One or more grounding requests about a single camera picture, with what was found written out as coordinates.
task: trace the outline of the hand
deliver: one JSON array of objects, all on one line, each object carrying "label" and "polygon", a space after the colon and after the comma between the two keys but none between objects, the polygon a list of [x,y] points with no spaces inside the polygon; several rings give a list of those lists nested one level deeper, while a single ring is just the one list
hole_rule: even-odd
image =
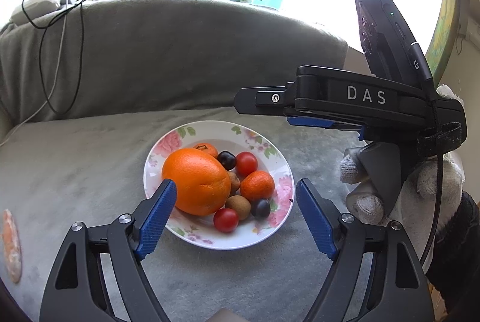
[{"label": "hand", "polygon": [[[456,98],[452,90],[442,85],[437,92],[447,98]],[[383,202],[368,175],[357,167],[355,151],[346,150],[340,163],[340,181],[356,184],[357,188],[346,197],[348,210],[362,223],[385,226],[391,220],[403,224],[418,258],[423,253],[431,229],[435,207],[437,159],[429,159],[408,176],[403,183],[395,206],[390,214],[383,212]],[[462,197],[462,185],[465,181],[461,160],[455,152],[443,156],[442,204],[438,220],[437,234],[457,211]],[[423,266],[426,272],[430,266],[434,248]]]}]

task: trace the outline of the sofa backrest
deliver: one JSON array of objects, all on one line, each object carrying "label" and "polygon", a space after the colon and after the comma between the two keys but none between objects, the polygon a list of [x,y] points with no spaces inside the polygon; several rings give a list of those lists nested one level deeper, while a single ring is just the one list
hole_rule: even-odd
[{"label": "sofa backrest", "polygon": [[[37,19],[45,25],[50,14]],[[231,106],[239,88],[284,85],[299,65],[341,69],[345,41],[274,11],[224,0],[99,0],[83,7],[78,99],[64,118]],[[50,89],[63,22],[45,37]],[[52,103],[70,103],[81,44],[80,9],[67,27]],[[43,31],[24,24],[0,37],[0,101],[13,124],[44,102],[38,69]],[[56,119],[45,107],[33,121]]]}]

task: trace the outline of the white cable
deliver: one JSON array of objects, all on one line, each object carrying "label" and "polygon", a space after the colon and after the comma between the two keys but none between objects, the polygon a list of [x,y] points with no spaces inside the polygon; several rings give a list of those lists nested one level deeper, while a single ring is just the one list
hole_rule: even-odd
[{"label": "white cable", "polygon": [[[59,72],[59,67],[60,67],[60,57],[62,56],[61,53],[62,53],[62,47],[63,47],[63,37],[65,35],[65,27],[67,25],[67,13],[65,14],[65,16],[63,16],[63,28],[62,28],[62,33],[61,33],[61,38],[60,38],[60,46],[58,48],[58,58],[57,58],[57,67],[55,69],[55,76],[53,78],[53,85],[52,85],[52,89],[50,91],[50,94],[49,94],[49,97],[48,99],[50,100],[50,98],[52,97],[52,94],[53,94],[53,91],[55,89],[55,86],[57,85],[57,76],[58,76],[58,72]],[[32,118],[34,118],[41,110],[43,110],[43,107],[46,106],[46,101],[42,104],[42,106],[37,109],[37,111],[35,111],[32,115],[30,115],[27,119],[25,119],[22,123],[20,123],[19,125],[17,125],[12,131],[11,133],[8,135],[8,137],[2,141],[2,143],[0,143],[0,147],[2,147],[4,144],[6,144],[8,142],[8,140],[11,138],[12,135],[14,135],[17,130],[23,126],[25,123],[27,123],[28,121],[30,121]]]}]

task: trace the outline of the kiwi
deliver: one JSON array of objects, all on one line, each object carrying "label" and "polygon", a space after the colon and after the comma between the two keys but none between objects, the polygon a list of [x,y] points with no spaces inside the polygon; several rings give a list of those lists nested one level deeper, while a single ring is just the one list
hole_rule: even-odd
[{"label": "kiwi", "polygon": [[230,176],[230,196],[233,196],[235,195],[235,192],[237,192],[240,188],[240,180],[238,179],[238,176],[235,174],[235,172],[228,170],[227,173]]},{"label": "kiwi", "polygon": [[225,202],[225,207],[235,210],[238,214],[238,219],[241,221],[247,219],[250,215],[250,202],[240,195],[230,196]]}]

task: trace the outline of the red cherry tomato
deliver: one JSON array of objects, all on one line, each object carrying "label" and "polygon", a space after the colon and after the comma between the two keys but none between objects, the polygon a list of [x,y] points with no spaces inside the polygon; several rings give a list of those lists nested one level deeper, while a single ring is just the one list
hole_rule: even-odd
[{"label": "red cherry tomato", "polygon": [[213,224],[218,231],[230,233],[239,225],[238,214],[231,208],[220,208],[213,216]]},{"label": "red cherry tomato", "polygon": [[241,152],[237,155],[237,164],[235,165],[235,168],[240,176],[246,177],[257,170],[257,157],[250,152]]}]

